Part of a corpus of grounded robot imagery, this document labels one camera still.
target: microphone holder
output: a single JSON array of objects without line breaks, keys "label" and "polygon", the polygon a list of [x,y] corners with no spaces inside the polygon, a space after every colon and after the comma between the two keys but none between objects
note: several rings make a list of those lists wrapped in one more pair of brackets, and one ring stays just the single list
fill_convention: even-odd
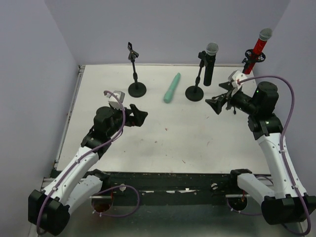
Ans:
[{"label": "microphone holder", "polygon": [[145,95],[146,91],[147,91],[145,85],[142,84],[141,82],[137,81],[138,76],[137,76],[136,69],[135,69],[135,58],[138,58],[139,53],[137,53],[133,50],[133,46],[130,42],[128,42],[127,48],[129,50],[128,59],[129,59],[129,61],[132,62],[133,71],[134,71],[133,72],[134,82],[129,86],[128,94],[132,97],[139,98],[139,97],[142,97],[143,95]]},{"label": "microphone holder", "polygon": [[203,96],[204,96],[204,92],[203,90],[198,87],[198,84],[199,82],[201,81],[201,72],[202,72],[202,68],[204,67],[205,63],[204,63],[204,60],[205,57],[203,56],[204,53],[206,54],[205,51],[203,52],[200,52],[198,54],[198,58],[201,59],[200,63],[199,63],[199,71],[198,71],[198,75],[197,75],[197,78],[196,78],[196,84],[195,85],[192,85],[192,86],[189,86],[186,90],[186,97],[193,101],[193,102],[197,102],[197,101],[200,101],[201,99],[203,99]]}]

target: tabletop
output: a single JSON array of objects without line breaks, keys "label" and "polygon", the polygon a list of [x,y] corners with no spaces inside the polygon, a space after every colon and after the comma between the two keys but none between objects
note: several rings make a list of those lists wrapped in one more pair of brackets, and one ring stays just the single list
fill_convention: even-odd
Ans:
[{"label": "tabletop", "polygon": [[[83,137],[93,125],[95,112],[108,105],[103,91],[125,93],[124,106],[135,104],[148,112],[141,127],[125,127],[123,135],[91,170],[120,172],[229,173],[247,168],[253,173],[269,174],[261,148],[247,125],[247,115],[237,111],[215,114],[205,99],[224,93],[218,86],[241,67],[215,67],[212,85],[200,87],[204,98],[189,101],[188,86],[194,85],[198,66],[136,65],[139,82],[147,87],[141,98],[131,97],[127,89],[133,82],[132,65],[86,66],[57,170],[63,170],[77,152]],[[177,73],[181,79],[173,100],[166,104],[163,96]],[[243,92],[252,96],[255,81],[244,84]]]}]

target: microphone head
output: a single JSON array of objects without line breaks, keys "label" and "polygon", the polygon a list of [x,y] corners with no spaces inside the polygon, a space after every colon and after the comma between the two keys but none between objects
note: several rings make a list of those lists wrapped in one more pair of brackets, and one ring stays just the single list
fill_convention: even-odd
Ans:
[{"label": "microphone head", "polygon": [[262,41],[268,41],[272,36],[272,30],[270,28],[265,28],[262,31],[260,31],[259,39]]},{"label": "microphone head", "polygon": [[209,43],[206,47],[206,52],[208,55],[213,56],[218,51],[218,45],[217,43]]}]

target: green object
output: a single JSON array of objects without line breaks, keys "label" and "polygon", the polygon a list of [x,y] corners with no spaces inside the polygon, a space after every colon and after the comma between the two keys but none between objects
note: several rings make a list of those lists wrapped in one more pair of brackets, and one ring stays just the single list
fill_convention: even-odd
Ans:
[{"label": "green object", "polygon": [[171,83],[169,89],[167,90],[167,92],[165,93],[165,95],[164,95],[164,97],[163,97],[163,101],[164,101],[165,103],[170,103],[170,101],[172,100],[174,91],[175,91],[175,89],[177,88],[177,85],[179,84],[180,78],[181,78],[181,74],[180,74],[180,73],[178,73],[178,74],[174,77],[174,79],[173,79],[173,81],[172,81],[172,83]]}]

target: wall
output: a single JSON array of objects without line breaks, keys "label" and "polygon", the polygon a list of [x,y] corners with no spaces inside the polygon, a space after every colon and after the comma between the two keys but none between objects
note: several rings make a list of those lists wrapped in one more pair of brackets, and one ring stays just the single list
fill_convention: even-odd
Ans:
[{"label": "wall", "polygon": [[56,155],[78,67],[41,0],[0,8],[0,233],[27,236],[28,195]]},{"label": "wall", "polygon": [[241,63],[262,28],[275,28],[289,0],[45,0],[80,64],[194,63],[208,43],[217,63]]},{"label": "wall", "polygon": [[[256,75],[276,74],[289,80],[295,91],[295,109],[286,140],[296,171],[310,195],[316,195],[316,1],[292,0],[268,41],[265,62],[257,64]],[[276,113],[284,123],[290,93],[278,81],[280,99]]]}]

